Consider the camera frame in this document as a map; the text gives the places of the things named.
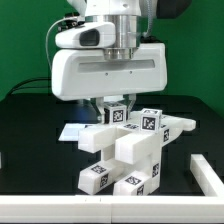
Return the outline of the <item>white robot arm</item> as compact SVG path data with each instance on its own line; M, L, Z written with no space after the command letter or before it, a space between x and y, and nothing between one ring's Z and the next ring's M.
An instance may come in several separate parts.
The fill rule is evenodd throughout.
M55 37L52 92L61 100L93 99L105 120L104 99L161 91L167 84L165 46L140 20L180 16L192 0L67 0L77 26Z

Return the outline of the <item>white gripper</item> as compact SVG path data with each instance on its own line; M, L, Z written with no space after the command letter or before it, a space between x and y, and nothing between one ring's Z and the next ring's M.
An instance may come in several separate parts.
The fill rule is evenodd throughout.
M52 92L64 101L93 98L98 121L105 121L104 98L125 96L127 118L135 93L166 86L165 45L141 44L131 60L107 61L102 50L60 50L52 64Z

